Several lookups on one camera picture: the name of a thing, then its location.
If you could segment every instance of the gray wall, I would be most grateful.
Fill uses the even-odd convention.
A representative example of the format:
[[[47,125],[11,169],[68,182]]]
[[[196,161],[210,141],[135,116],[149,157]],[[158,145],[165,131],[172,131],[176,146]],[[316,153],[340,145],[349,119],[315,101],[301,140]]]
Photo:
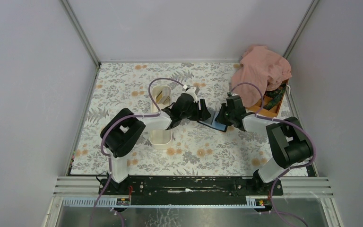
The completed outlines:
[[[41,225],[94,73],[58,0],[0,0],[0,227]]]
[[[363,1],[321,1],[289,59],[292,92],[345,226],[363,226]]]
[[[102,61],[237,61],[283,54],[311,0],[70,0]]]

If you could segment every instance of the pink cloth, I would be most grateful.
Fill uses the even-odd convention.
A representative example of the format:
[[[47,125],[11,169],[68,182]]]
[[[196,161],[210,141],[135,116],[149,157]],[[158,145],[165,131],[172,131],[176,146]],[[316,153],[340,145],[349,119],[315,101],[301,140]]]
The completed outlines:
[[[282,81],[292,77],[289,62],[266,46],[252,45],[242,57],[240,63],[243,67],[232,76],[232,87],[250,82],[265,94],[265,91],[277,89]],[[238,86],[233,92],[240,95],[245,107],[253,106],[261,99],[258,91],[250,85]]]

